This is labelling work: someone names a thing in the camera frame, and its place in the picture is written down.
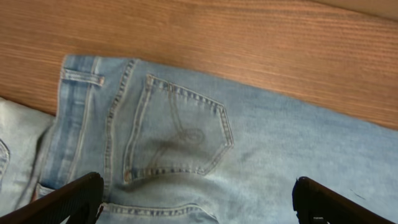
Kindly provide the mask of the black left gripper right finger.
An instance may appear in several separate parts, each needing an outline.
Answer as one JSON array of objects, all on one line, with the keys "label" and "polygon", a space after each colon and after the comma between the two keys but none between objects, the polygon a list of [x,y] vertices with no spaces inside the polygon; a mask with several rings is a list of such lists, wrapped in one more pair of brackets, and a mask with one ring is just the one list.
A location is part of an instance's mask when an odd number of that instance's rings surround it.
[{"label": "black left gripper right finger", "polygon": [[393,224],[308,177],[299,177],[292,205],[300,224]]}]

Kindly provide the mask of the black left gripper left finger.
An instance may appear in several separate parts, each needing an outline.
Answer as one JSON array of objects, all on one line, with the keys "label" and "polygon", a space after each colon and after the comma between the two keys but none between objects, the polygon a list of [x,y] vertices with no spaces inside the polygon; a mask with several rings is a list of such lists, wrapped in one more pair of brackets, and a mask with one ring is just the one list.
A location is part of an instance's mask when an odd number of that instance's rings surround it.
[{"label": "black left gripper left finger", "polygon": [[95,224],[102,211],[104,180],[90,172],[3,217],[1,223]]}]

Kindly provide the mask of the medium blue jeans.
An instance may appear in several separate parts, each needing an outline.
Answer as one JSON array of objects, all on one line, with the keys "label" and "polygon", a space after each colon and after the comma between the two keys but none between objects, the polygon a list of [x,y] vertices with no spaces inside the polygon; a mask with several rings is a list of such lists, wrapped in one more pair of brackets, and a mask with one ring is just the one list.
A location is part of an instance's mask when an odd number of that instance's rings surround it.
[{"label": "medium blue jeans", "polygon": [[397,220],[397,132],[136,58],[69,55],[36,186],[104,179],[100,223],[297,223],[307,176]]}]

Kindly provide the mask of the folded light blue jeans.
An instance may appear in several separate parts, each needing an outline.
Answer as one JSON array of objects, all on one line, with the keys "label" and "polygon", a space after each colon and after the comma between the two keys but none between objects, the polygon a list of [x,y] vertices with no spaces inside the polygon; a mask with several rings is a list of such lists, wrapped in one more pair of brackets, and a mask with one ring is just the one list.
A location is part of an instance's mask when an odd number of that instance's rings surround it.
[{"label": "folded light blue jeans", "polygon": [[1,215],[32,200],[42,138],[54,117],[1,98]]}]

